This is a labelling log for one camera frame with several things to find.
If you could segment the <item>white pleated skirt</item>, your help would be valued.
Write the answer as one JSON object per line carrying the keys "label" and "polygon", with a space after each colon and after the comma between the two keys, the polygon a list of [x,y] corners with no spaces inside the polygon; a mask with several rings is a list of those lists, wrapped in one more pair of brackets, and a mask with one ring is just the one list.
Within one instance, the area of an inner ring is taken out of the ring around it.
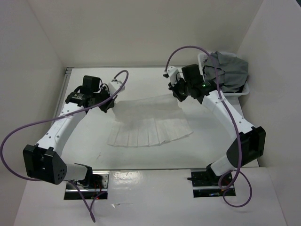
{"label": "white pleated skirt", "polygon": [[107,144],[116,147],[150,147],[193,133],[182,108],[171,94],[119,101]]}

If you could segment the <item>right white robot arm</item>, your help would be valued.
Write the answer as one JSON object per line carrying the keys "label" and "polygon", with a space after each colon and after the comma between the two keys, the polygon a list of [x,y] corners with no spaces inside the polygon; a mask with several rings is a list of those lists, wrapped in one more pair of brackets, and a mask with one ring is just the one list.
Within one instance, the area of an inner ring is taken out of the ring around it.
{"label": "right white robot arm", "polygon": [[198,100],[222,123],[233,140],[226,154],[209,164],[205,175],[196,178],[196,182],[205,180],[213,186],[222,185],[223,182],[220,181],[223,174],[263,155],[265,130],[249,123],[217,90],[215,82],[203,80],[198,65],[188,65],[180,71],[169,66],[163,76],[170,79],[168,88],[175,98],[180,102],[188,96]]}

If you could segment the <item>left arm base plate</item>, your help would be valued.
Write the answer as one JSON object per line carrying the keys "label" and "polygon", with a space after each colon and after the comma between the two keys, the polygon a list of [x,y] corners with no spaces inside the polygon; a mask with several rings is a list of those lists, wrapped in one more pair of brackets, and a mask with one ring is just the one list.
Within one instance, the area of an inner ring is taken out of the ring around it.
{"label": "left arm base plate", "polygon": [[[92,179],[88,184],[83,184],[83,181],[73,181],[80,190],[86,200],[107,200],[109,173],[100,172],[93,173]],[[77,188],[70,182],[67,182],[64,192],[64,200],[81,200],[81,196]]]}

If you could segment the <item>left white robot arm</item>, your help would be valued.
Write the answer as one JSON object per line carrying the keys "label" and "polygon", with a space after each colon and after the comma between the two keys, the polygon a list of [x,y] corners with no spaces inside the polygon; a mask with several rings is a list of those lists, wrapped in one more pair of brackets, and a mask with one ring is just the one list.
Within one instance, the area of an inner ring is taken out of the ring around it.
{"label": "left white robot arm", "polygon": [[74,129],[88,113],[88,108],[105,102],[99,108],[107,112],[114,107],[114,93],[121,88],[122,83],[117,79],[102,84],[100,78],[85,75],[82,85],[67,96],[60,113],[61,118],[52,124],[35,145],[24,148],[27,176],[55,185],[72,180],[83,188],[90,187],[94,181],[92,168],[79,163],[66,164],[61,155]]}

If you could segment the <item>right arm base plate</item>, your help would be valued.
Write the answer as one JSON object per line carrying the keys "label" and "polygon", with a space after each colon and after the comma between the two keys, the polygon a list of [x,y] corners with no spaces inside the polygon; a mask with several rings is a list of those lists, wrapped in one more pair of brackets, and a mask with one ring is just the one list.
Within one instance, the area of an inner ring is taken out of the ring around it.
{"label": "right arm base plate", "polygon": [[222,197],[225,190],[218,186],[219,178],[210,176],[204,169],[192,170],[187,180],[192,183],[193,197]]}

